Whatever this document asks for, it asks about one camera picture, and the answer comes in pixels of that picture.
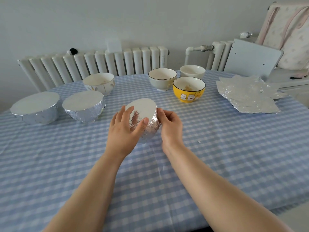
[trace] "hand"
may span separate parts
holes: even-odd
[[[134,110],[134,106],[128,108],[122,106],[111,120],[109,125],[107,143],[105,153],[119,155],[125,158],[136,146],[139,138],[143,134],[149,123],[149,119],[143,118],[134,130],[130,130],[129,120],[130,114]]]
[[[162,108],[158,108],[158,118],[162,124],[162,149],[168,155],[171,148],[183,145],[182,122],[175,112],[166,111]]]

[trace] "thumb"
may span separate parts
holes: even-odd
[[[162,108],[158,108],[158,114],[157,114],[160,123],[163,125],[164,123],[166,123],[168,120],[168,118],[166,117],[164,111]]]
[[[147,128],[147,125],[149,123],[149,118],[145,117],[140,121],[140,123],[137,125],[137,127],[134,129],[133,133],[134,135],[141,137],[144,130]]]

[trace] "radiator pipe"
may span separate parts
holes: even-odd
[[[186,58],[184,60],[184,65],[187,65],[188,64],[188,60],[189,60],[189,55],[191,54],[192,51],[202,51],[202,52],[205,52],[205,51],[212,51],[214,50],[214,46],[213,45],[202,45],[200,47],[188,47],[186,49]]]

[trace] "blue checkered tablecloth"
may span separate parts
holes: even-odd
[[[183,122],[185,145],[208,166],[269,210],[309,199],[309,109],[288,97],[278,114],[239,113],[207,71],[199,101],[185,104],[160,92],[147,75],[116,77],[106,109],[82,124],[64,112],[52,124],[29,126],[0,115],[1,231],[40,231],[79,186],[105,149],[109,122],[121,105],[151,98]],[[62,99],[85,90],[74,82],[52,91]],[[138,144],[116,177],[104,231],[188,231],[207,222],[161,149],[160,132]]]

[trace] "yellow bowl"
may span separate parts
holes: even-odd
[[[206,84],[199,78],[180,77],[173,82],[175,96],[184,103],[198,100],[205,91]]]

